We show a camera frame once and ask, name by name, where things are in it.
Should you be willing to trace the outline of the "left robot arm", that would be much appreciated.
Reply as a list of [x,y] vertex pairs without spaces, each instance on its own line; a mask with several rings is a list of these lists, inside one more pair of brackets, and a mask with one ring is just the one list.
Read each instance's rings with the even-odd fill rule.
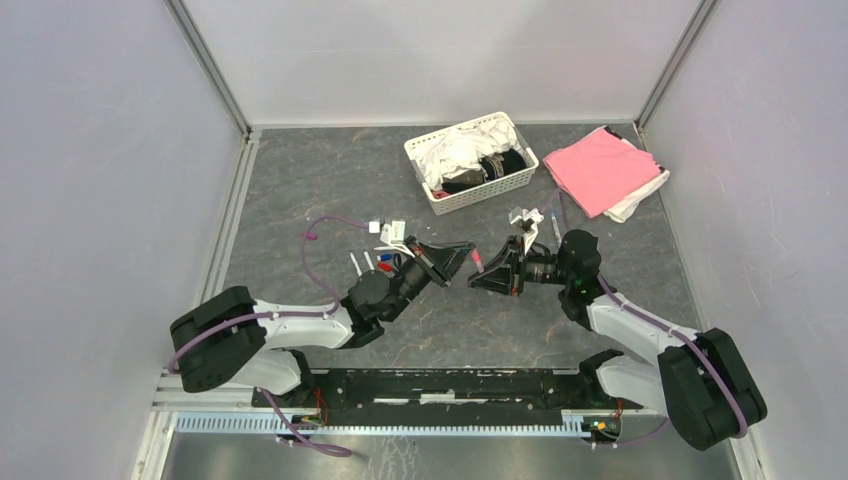
[[290,407],[306,405],[314,381],[302,348],[368,345],[428,285],[448,286],[475,248],[470,241],[428,244],[413,236],[403,244],[411,255],[395,272],[361,273],[336,303],[275,304],[253,298],[245,286],[220,292],[171,324],[168,371],[180,376],[187,393],[235,383],[278,395]]

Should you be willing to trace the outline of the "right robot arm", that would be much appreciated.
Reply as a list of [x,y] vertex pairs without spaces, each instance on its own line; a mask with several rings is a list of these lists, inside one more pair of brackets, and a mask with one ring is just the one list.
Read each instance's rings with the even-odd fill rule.
[[733,338],[718,328],[680,326],[628,300],[602,276],[598,243],[575,229],[552,252],[511,236],[468,285],[510,297],[529,283],[558,285],[568,320],[626,347],[581,364],[577,392],[585,405],[632,401],[664,416],[699,451],[745,437],[768,406]]

